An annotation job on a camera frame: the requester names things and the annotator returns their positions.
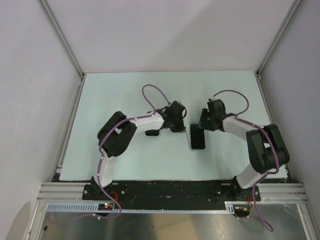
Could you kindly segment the right aluminium corner post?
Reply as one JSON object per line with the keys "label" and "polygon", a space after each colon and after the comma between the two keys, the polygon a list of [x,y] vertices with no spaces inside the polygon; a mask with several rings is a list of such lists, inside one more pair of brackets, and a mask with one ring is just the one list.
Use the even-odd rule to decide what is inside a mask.
{"label": "right aluminium corner post", "polygon": [[261,63],[259,64],[257,70],[256,70],[256,75],[260,76],[263,71],[265,70],[267,64],[273,57],[274,53],[280,46],[283,38],[285,37],[285,34],[288,32],[290,29],[290,26],[292,25],[293,21],[295,20],[296,16],[298,15],[301,7],[305,3],[305,0],[294,0],[292,2],[292,5],[290,6],[284,20],[282,21],[278,31],[276,32],[271,45],[269,46],[266,54],[264,55]]}

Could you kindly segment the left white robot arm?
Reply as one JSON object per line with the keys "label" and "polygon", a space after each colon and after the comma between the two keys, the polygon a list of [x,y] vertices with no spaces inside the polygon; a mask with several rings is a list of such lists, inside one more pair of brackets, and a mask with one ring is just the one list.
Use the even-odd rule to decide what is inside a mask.
{"label": "left white robot arm", "polygon": [[110,196],[109,185],[113,181],[116,161],[127,150],[134,135],[146,133],[147,136],[156,136],[162,129],[183,133],[186,129],[184,125],[186,116],[186,110],[170,113],[158,109],[146,115],[133,117],[121,111],[115,112],[97,134],[100,160],[97,172],[90,180],[94,195],[101,200]]}

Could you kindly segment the aluminium corner post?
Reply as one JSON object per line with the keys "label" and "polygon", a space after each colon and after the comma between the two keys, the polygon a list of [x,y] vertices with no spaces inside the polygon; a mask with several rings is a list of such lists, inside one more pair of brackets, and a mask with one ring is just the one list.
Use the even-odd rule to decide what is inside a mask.
{"label": "aluminium corner post", "polygon": [[296,16],[298,15],[301,7],[305,3],[305,0],[294,0],[292,2],[292,5],[290,6],[284,20],[282,21],[278,31],[276,32],[271,45],[269,46],[266,54],[264,55],[261,63],[259,64],[257,70],[256,70],[256,75],[260,76],[263,71],[265,70],[267,64],[273,57],[274,53],[280,46],[283,38],[285,37],[285,34],[288,32],[290,29],[290,26],[292,25],[293,21],[295,20]]}
{"label": "aluminium corner post", "polygon": [[85,76],[84,71],[82,70],[76,55],[74,54],[74,51],[72,50],[60,24],[57,21],[57,18],[54,14],[54,12],[52,11],[49,3],[47,0],[37,0],[40,8],[42,9],[45,17],[47,18],[51,28],[53,29],[58,41],[60,42],[63,50],[65,51],[67,57],[69,58],[72,66],[74,67],[77,75],[80,77],[80,79],[82,80]]}

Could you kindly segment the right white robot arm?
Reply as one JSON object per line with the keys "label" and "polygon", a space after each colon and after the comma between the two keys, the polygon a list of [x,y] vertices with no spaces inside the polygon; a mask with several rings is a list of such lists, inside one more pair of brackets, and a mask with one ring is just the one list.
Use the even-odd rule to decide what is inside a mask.
{"label": "right white robot arm", "polygon": [[232,197],[238,201],[249,195],[249,189],[268,175],[275,175],[290,161],[290,154],[277,125],[258,125],[224,110],[201,111],[198,127],[237,136],[247,143],[249,164],[233,177]]}

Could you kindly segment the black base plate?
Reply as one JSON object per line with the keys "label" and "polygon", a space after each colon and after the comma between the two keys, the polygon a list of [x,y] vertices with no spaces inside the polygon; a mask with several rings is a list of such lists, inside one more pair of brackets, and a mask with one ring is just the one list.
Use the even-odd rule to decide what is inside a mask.
{"label": "black base plate", "polygon": [[113,197],[124,210],[205,211],[223,210],[225,202],[261,201],[258,187],[235,197],[232,180],[114,180],[98,195],[91,184],[82,199],[106,201]]}

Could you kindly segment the left aluminium corner post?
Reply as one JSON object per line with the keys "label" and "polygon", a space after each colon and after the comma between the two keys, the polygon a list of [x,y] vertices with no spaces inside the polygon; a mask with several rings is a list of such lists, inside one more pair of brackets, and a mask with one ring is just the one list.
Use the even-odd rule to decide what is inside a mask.
{"label": "left aluminium corner post", "polygon": [[82,70],[76,55],[74,54],[74,51],[72,50],[60,24],[57,21],[57,18],[54,14],[54,12],[52,11],[49,3],[47,0],[37,0],[40,8],[42,9],[45,17],[47,18],[51,28],[53,29],[58,41],[60,42],[63,50],[65,51],[67,57],[69,58],[72,66],[74,67],[77,75],[80,77],[80,79],[82,80],[85,76],[84,71]]}

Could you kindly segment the dark blue smartphone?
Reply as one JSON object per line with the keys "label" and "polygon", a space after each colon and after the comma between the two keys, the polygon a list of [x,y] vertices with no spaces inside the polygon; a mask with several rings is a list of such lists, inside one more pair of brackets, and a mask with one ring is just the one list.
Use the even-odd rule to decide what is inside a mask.
{"label": "dark blue smartphone", "polygon": [[206,148],[205,131],[198,124],[190,125],[190,146],[192,150],[204,150]]}

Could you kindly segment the clear phone case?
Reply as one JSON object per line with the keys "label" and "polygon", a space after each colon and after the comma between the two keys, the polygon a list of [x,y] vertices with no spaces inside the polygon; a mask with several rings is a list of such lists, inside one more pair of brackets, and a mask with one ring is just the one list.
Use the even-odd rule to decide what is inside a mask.
{"label": "clear phone case", "polygon": [[190,125],[187,125],[187,126],[185,127],[185,133],[186,133],[186,138],[187,138],[187,142],[188,142],[189,148],[190,148],[191,151],[202,151],[202,150],[193,150],[193,149],[191,149]]}

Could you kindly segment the aluminium frame rail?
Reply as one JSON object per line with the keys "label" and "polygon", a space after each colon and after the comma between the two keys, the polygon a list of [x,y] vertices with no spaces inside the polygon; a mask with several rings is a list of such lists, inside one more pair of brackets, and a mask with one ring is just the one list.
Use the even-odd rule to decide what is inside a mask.
{"label": "aluminium frame rail", "polygon": [[260,183],[258,190],[262,203],[307,204],[309,198],[302,183]]}

